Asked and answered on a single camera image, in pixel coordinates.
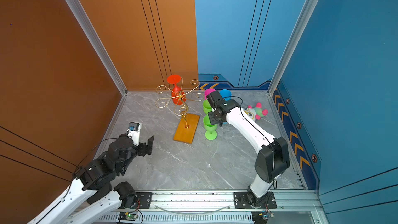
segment gray marble floor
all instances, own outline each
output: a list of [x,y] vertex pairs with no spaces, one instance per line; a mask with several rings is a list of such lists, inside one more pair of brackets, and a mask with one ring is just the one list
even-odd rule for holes
[[[269,109],[266,93],[263,91],[233,91],[241,97],[242,106],[261,102]],[[250,143],[230,124],[218,127],[217,138],[205,138],[202,102],[187,101],[189,113],[200,115],[199,124],[192,144],[173,141],[180,118],[174,115],[174,104],[166,108],[155,107],[160,98],[157,93],[129,92],[111,137],[124,133],[129,122],[141,122],[140,142],[155,135],[153,152],[150,156],[136,157],[128,167],[125,176],[112,182],[128,181],[138,190],[156,189],[246,189],[256,172],[256,153]],[[264,130],[280,137],[275,117],[271,111],[256,121]],[[298,173],[290,166],[278,179],[278,189],[302,189]]]

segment black mounting plate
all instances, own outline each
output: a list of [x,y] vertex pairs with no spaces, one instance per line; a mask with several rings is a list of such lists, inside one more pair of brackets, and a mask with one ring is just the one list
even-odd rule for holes
[[[264,201],[264,205],[261,206],[260,208],[266,208],[265,204],[267,204],[267,207],[269,209],[275,209],[277,208],[276,206],[276,201],[272,199],[275,199],[274,194],[269,191],[265,195],[266,199]],[[237,209],[242,209],[242,208],[254,208],[250,205],[248,198],[247,198],[247,192],[234,192],[234,201],[235,201],[235,208]]]
[[152,200],[152,192],[137,192],[140,199],[140,209],[149,209]]

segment brown wall panel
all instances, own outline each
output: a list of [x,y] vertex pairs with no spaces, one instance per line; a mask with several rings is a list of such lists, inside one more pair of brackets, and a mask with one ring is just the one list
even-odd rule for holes
[[128,90],[197,79],[195,0],[80,0]]
[[[103,137],[120,92],[65,0],[0,0],[0,5],[0,126],[77,164]],[[0,140],[74,170],[3,129]],[[70,173],[3,142],[0,154],[70,180]],[[68,184],[0,159],[4,223],[31,220]]]

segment yellow arrow marking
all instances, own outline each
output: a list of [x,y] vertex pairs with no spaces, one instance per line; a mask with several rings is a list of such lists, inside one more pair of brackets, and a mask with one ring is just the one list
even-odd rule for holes
[[275,105],[276,105],[276,98],[280,98],[281,96],[275,95]]
[[213,86],[209,87],[209,88],[214,88],[215,86],[217,86],[219,83],[214,84]]
[[293,137],[296,137],[296,138],[299,138],[299,137],[297,137],[297,134],[296,134],[296,133],[290,132],[290,143],[292,143],[292,136],[293,136]]
[[204,90],[204,87],[206,87],[208,83],[203,84],[203,86],[199,87],[201,90]]
[[284,116],[284,115],[289,116],[289,115],[287,114],[287,112],[282,111],[282,122],[283,122],[283,116]]
[[308,164],[308,166],[311,166],[311,165],[310,165],[310,162],[308,162],[305,158],[300,157],[300,168],[301,168],[301,170],[302,170],[302,163],[303,163],[303,162],[305,162],[306,164]]
[[300,145],[295,144],[295,154],[296,154],[296,156],[297,156],[297,148],[299,148],[299,149],[301,149],[302,151],[304,151],[304,149],[303,149]]
[[285,105],[282,103],[278,103],[278,112],[281,112],[281,106],[284,107]]

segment black line on wall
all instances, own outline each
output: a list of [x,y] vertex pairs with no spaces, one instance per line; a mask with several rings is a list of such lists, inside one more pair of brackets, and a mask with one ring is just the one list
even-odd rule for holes
[[346,197],[346,198],[343,198],[343,199],[340,199],[340,200],[335,200],[335,201],[332,201],[332,202],[324,203],[322,205],[326,205],[326,204],[329,204],[329,203],[346,200],[346,199],[353,198],[353,197],[358,197],[360,195],[366,195],[366,194],[369,194],[369,193],[372,193],[372,192],[376,192],[376,191],[380,191],[380,190],[383,190],[383,189],[392,188],[392,187],[395,187],[395,186],[398,186],[398,184],[387,186],[387,187],[384,187],[384,188],[381,188],[381,189],[375,189],[375,190],[372,190],[372,191],[369,191],[369,192],[365,192],[365,193],[361,193],[361,194],[357,194],[357,195],[353,195],[352,197]]
[[[43,158],[40,158],[40,157],[38,157],[38,156],[36,156],[36,155],[33,155],[32,153],[29,153],[29,152],[27,152],[27,151],[24,151],[23,149],[20,149],[20,148],[18,148],[18,147],[16,147],[16,146],[13,146],[12,144],[9,144],[9,143],[7,143],[7,142],[5,142],[5,141],[2,141],[1,139],[0,139],[0,142],[3,142],[3,143],[5,143],[5,144],[7,144],[7,145],[9,145],[9,146],[11,146],[11,147],[14,147],[14,148],[16,148],[16,149],[18,149],[18,150],[20,150],[20,151],[23,151],[23,152],[25,152],[25,153],[27,153],[27,154],[33,156],[33,157],[36,157],[36,158],[38,158],[38,159],[40,159],[40,160],[42,160],[42,161],[44,161],[44,162],[48,162],[47,160],[45,160],[45,159],[43,159]],[[62,167],[60,167],[60,166],[58,166],[58,165],[56,165],[56,164],[53,164],[52,162],[48,162],[48,163],[49,163],[49,164],[52,164],[53,166],[56,166],[56,167],[58,167],[58,168],[60,168],[60,169],[63,169],[64,171],[70,172],[70,171],[68,171],[67,169],[64,169],[64,168],[62,168]]]
[[390,172],[390,171],[393,171],[393,170],[396,170],[396,169],[398,169],[398,167],[395,167],[395,168],[386,170],[385,172],[381,172],[381,173],[379,173],[379,174],[375,174],[375,175],[373,175],[373,176],[371,176],[371,177],[367,177],[367,178],[365,178],[365,179],[362,179],[362,180],[359,180],[359,181],[356,181],[356,182],[347,184],[347,185],[342,186],[342,187],[340,187],[340,188],[337,188],[337,189],[334,189],[334,190],[331,190],[331,191],[322,193],[322,194],[320,194],[319,196],[324,195],[324,194],[327,194],[327,193],[330,193],[330,192],[333,192],[333,191],[338,190],[338,189],[342,189],[342,188],[344,188],[344,187],[347,187],[347,186],[350,186],[350,185],[353,185],[353,184],[356,184],[356,183],[359,183],[359,182],[362,182],[362,181],[365,181],[365,180],[370,179],[370,178],[372,178],[372,177],[376,177],[376,176],[379,176],[379,175],[381,175],[381,174],[384,174],[384,173],[387,173],[387,172]]
[[254,42],[256,41],[256,35],[257,35],[257,30],[258,30],[258,24],[260,23],[261,13],[263,12],[264,2],[265,2],[265,0],[263,0],[263,5],[261,6],[260,16],[259,16],[259,18],[258,18],[258,22],[257,22],[256,32],[255,32],[255,34],[254,34],[253,43],[251,44],[251,50],[250,50],[249,60],[248,60],[247,66],[246,66],[246,72],[245,72],[245,77],[243,78],[243,84],[242,84],[242,86],[244,86],[244,84],[245,84],[246,74],[247,74],[247,72],[248,72],[248,67],[249,67],[249,63],[250,63],[251,53],[253,52]]
[[151,15],[152,15],[153,26],[155,27],[156,37],[158,38],[158,44],[159,44],[160,54],[161,54],[161,56],[162,56],[164,71],[166,72],[166,77],[167,77],[166,64],[164,63],[162,47],[160,46],[159,35],[158,35],[158,31],[157,31],[157,29],[156,29],[156,24],[155,24],[155,18],[153,17],[152,7],[151,7],[151,5],[150,5],[150,1],[149,1],[149,0],[148,0],[148,4],[149,4],[150,13],[151,13]]
[[[43,171],[43,170],[41,170],[41,169],[38,169],[38,168],[35,168],[35,167],[33,167],[33,166],[27,165],[26,163],[23,163],[23,162],[19,162],[19,161],[17,161],[17,160],[14,160],[14,159],[12,159],[12,158],[10,158],[10,157],[6,157],[6,156],[3,156],[3,155],[1,155],[1,154],[0,154],[0,156],[1,156],[1,157],[5,157],[5,158],[7,158],[7,159],[9,159],[9,160],[12,160],[12,161],[14,161],[14,162],[17,162],[17,163],[26,165],[27,167],[30,167],[30,168],[33,168],[33,169],[37,169],[38,171],[44,172],[44,173],[46,173],[46,174],[49,174],[49,175],[58,177],[57,175],[53,175],[53,174],[51,174],[51,173],[45,172],[45,171]],[[58,177],[58,178],[59,178],[59,179],[62,179],[62,180],[65,180],[65,181],[67,181],[67,182],[69,182],[69,180],[63,179],[62,177]]]
[[29,141],[29,140],[27,140],[26,138],[23,138],[23,137],[21,137],[20,135],[18,135],[18,134],[15,134],[15,133],[13,133],[12,131],[10,131],[10,130],[8,130],[8,129],[6,129],[6,128],[2,127],[2,126],[0,126],[0,128],[2,128],[2,129],[4,129],[4,130],[6,130],[6,131],[7,131],[7,132],[9,132],[9,133],[12,133],[12,134],[14,134],[15,136],[17,136],[17,137],[19,137],[19,138],[22,138],[22,139],[23,139],[23,140],[25,140],[26,142],[29,142],[29,143],[31,143],[32,145],[34,145],[34,146],[36,146],[36,147],[39,147],[40,149],[42,149],[42,150],[44,150],[44,151],[46,151],[46,152],[48,152],[48,153],[50,153],[50,154],[52,154],[52,155],[56,156],[57,158],[60,158],[60,159],[64,160],[65,162],[68,162],[68,163],[70,163],[71,165],[73,165],[73,166],[75,166],[75,167],[76,167],[76,165],[74,165],[73,163],[71,163],[71,162],[67,161],[66,159],[63,159],[63,158],[62,158],[62,157],[60,157],[60,156],[57,156],[57,155],[55,155],[54,153],[52,153],[52,152],[50,152],[50,151],[48,151],[48,150],[44,149],[43,147],[40,147],[40,146],[38,146],[37,144],[35,144],[35,143],[33,143],[33,142],[30,142],[30,141]]
[[359,208],[373,207],[373,206],[383,205],[383,204],[388,204],[388,203],[393,203],[393,202],[398,202],[398,200],[389,201],[389,202],[382,202],[382,203],[376,203],[376,204],[367,205],[367,206],[362,206],[362,207],[357,207],[357,208],[349,208],[349,209],[334,211],[334,212],[330,212],[330,213],[326,213],[326,214],[334,214],[334,213],[339,213],[339,212],[343,212],[343,211],[354,210],[354,209],[359,209]]
[[156,59],[157,59],[157,61],[158,61],[159,70],[160,70],[160,75],[162,76],[163,84],[165,84],[165,83],[164,83],[164,78],[163,78],[162,69],[160,68],[160,63],[159,63],[158,54],[156,53],[155,43],[153,42],[152,33],[150,32],[149,22],[148,22],[147,14],[145,13],[144,3],[142,2],[142,0],[141,0],[141,4],[142,4],[142,9],[144,10],[145,19],[147,20],[148,30],[149,30],[150,38],[151,38],[151,40],[152,40],[153,49],[154,49],[154,51],[155,51]]
[[249,80],[250,80],[250,76],[251,76],[251,71],[253,70],[254,61],[256,60],[257,51],[258,51],[258,46],[260,46],[261,36],[263,35],[263,30],[264,30],[264,26],[265,26],[265,24],[266,24],[266,20],[267,20],[267,16],[268,16],[268,11],[269,11],[269,6],[271,5],[271,1],[272,1],[272,0],[269,0],[268,9],[267,9],[267,13],[266,13],[266,18],[265,18],[265,20],[264,20],[263,29],[261,30],[260,39],[258,40],[258,45],[257,45],[257,49],[256,49],[256,54],[254,55],[254,58],[253,58],[253,63],[252,63],[252,65],[251,65],[250,74],[249,74],[249,78],[248,78],[248,82],[247,82],[247,84],[246,84],[246,87],[249,85]]
[[172,75],[172,69],[171,69],[171,67],[170,67],[169,55],[167,54],[166,41],[165,41],[165,39],[164,39],[164,34],[163,34],[162,22],[160,21],[158,3],[156,2],[156,0],[155,0],[155,5],[156,5],[156,10],[157,10],[157,12],[158,12],[158,18],[159,18],[159,23],[160,23],[160,30],[162,31],[162,37],[163,37],[164,48],[165,48],[165,50],[166,50],[167,62],[169,63],[170,75]]
[[247,41],[247,43],[246,43],[245,54],[243,55],[242,68],[240,69],[238,87],[239,87],[239,84],[240,84],[240,78],[242,77],[243,65],[244,65],[244,63],[245,63],[245,56],[246,56],[246,51],[247,51],[247,49],[248,49],[249,38],[250,38],[250,32],[251,32],[251,26],[253,25],[253,19],[254,19],[254,13],[256,12],[256,6],[257,6],[257,0],[256,0],[256,4],[254,5],[253,16],[251,17],[251,24],[250,24],[250,29],[249,29],[249,36],[248,36],[248,41]]

